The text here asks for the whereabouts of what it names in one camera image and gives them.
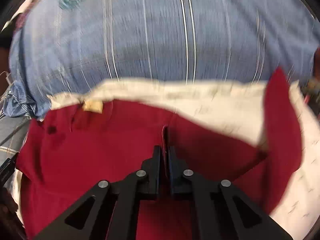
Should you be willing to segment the red knit sweater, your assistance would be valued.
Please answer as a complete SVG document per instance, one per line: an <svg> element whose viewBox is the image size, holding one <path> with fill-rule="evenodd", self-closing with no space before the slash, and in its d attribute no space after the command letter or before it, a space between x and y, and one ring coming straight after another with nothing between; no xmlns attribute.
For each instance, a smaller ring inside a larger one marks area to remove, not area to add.
<svg viewBox="0 0 320 240"><path fill-rule="evenodd" d="M17 158L27 237L33 239L99 181L120 181L138 170L155 146L173 146L193 171L232 181L271 213L302 161L300 126L281 69L266 87L264 128L265 152L137 102L113 100L102 113L80 105L49 111L43 121L31 121Z"/></svg>

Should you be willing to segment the cream leaf-print pillow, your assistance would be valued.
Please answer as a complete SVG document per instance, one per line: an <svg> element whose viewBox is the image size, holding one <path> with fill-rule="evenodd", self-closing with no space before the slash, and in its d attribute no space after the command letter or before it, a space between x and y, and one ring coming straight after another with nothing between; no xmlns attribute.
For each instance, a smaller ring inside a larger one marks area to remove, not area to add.
<svg viewBox="0 0 320 240"><path fill-rule="evenodd" d="M102 113L113 100L161 108L210 131L267 151L264 95L267 82L155 82L145 79L106 80L86 94L61 92L49 98L50 110L80 105ZM297 82L289 84L289 99L299 122L302 161L293 172L278 205L268 213L294 239L303 239L319 217L319 122L305 103Z"/></svg>

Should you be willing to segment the grey plaid bed sheet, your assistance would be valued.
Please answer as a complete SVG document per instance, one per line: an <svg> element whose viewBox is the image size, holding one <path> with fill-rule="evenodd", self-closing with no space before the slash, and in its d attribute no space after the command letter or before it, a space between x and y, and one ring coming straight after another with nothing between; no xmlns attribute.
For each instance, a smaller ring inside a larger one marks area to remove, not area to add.
<svg viewBox="0 0 320 240"><path fill-rule="evenodd" d="M1 141L1 165L16 153L20 152L28 133L30 118L20 116L11 118L1 115L0 141Z"/></svg>

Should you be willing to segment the blue plaid quilt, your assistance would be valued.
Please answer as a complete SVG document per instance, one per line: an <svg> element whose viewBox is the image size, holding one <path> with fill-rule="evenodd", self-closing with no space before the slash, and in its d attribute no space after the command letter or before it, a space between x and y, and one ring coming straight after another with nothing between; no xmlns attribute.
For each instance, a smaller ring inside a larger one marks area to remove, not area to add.
<svg viewBox="0 0 320 240"><path fill-rule="evenodd" d="M39 0L13 36L10 117L129 77L191 84L309 77L319 21L301 0Z"/></svg>

